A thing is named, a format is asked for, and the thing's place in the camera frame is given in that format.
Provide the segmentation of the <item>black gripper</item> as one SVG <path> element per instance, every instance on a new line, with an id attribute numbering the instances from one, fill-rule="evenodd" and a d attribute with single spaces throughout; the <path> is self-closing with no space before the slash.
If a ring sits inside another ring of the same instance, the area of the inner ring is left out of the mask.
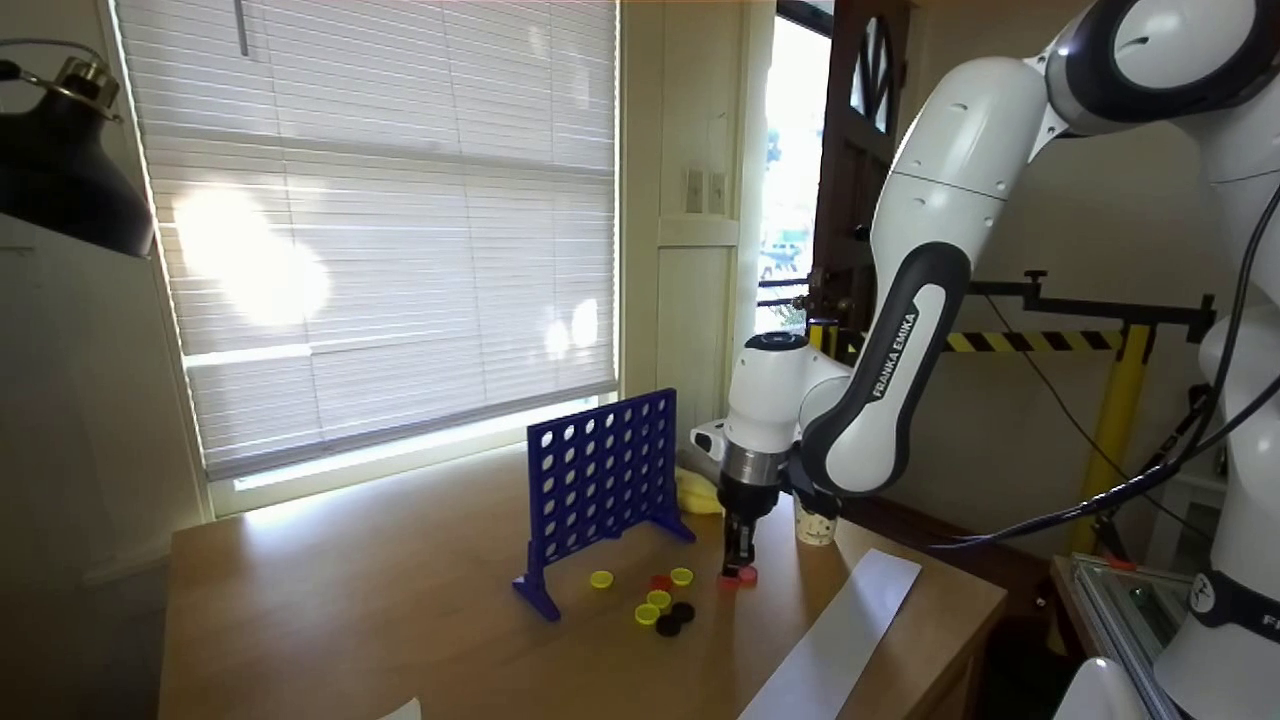
<path id="1" fill-rule="evenodd" d="M 774 507 L 774 482 L 740 482 L 733 477 L 719 478 L 714 499 L 723 507 L 723 565 L 719 576 L 735 576 L 740 568 L 755 565 L 755 519 Z"/>

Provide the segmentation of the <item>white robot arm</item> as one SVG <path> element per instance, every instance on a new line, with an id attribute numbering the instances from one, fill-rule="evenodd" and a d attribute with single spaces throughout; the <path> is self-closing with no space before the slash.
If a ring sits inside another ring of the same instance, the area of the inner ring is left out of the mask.
<path id="1" fill-rule="evenodd" d="M 764 331 L 735 354 L 714 482 L 726 572 L 755 561 L 755 519 L 785 491 L 840 514 L 904 472 L 913 412 L 1023 169 L 1146 124 L 1201 146 L 1237 267 L 1191 432 L 1227 452 L 1231 478 L 1157 685 L 1191 720 L 1280 712 L 1280 0 L 1091 0 L 1034 54 L 980 54 L 933 88 L 870 209 L 860 353 L 836 365 Z"/>

